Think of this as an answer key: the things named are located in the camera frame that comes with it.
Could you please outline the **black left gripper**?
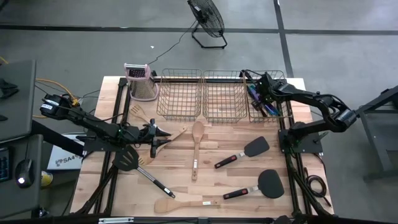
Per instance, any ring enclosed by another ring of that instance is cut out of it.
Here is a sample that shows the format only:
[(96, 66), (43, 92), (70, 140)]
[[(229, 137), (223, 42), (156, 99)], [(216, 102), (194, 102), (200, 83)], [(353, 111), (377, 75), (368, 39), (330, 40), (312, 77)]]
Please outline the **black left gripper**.
[[(150, 157), (155, 157), (155, 134), (157, 137), (171, 136), (170, 133), (165, 132), (159, 127), (155, 126), (155, 119), (150, 119), (149, 124), (144, 124), (144, 128), (141, 130), (141, 142), (145, 144), (150, 144)], [(169, 142), (169, 139), (158, 139), (156, 141), (157, 147), (160, 147)]]

